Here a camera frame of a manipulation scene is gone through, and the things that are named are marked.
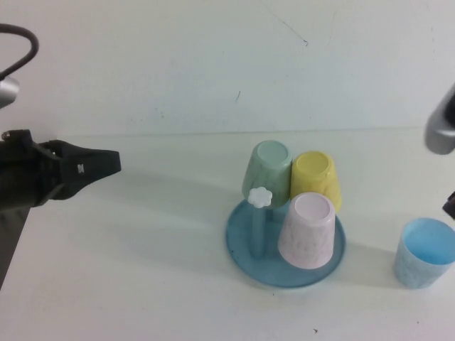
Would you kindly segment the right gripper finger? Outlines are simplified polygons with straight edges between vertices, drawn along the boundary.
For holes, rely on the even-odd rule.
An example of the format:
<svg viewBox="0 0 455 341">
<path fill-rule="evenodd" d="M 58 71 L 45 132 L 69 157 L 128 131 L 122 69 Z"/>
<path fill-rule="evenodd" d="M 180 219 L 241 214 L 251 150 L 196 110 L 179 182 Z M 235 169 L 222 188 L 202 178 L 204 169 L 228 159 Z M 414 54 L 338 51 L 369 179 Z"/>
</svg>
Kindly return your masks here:
<svg viewBox="0 0 455 341">
<path fill-rule="evenodd" d="M 455 220 L 455 193 L 450 194 L 442 209 L 448 216 Z"/>
</svg>

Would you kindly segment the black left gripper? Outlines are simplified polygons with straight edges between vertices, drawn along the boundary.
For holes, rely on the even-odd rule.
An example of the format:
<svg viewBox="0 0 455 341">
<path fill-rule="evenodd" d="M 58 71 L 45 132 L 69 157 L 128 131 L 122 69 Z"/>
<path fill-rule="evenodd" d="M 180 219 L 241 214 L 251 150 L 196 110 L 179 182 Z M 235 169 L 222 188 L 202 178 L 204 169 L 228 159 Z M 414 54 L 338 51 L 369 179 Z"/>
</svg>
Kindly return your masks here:
<svg viewBox="0 0 455 341">
<path fill-rule="evenodd" d="M 39 207 L 49 200 L 67 200 L 86 186 L 120 171 L 117 151 L 67 148 L 63 153 L 61 140 L 41 144 L 2 141 L 1 209 Z"/>
</svg>

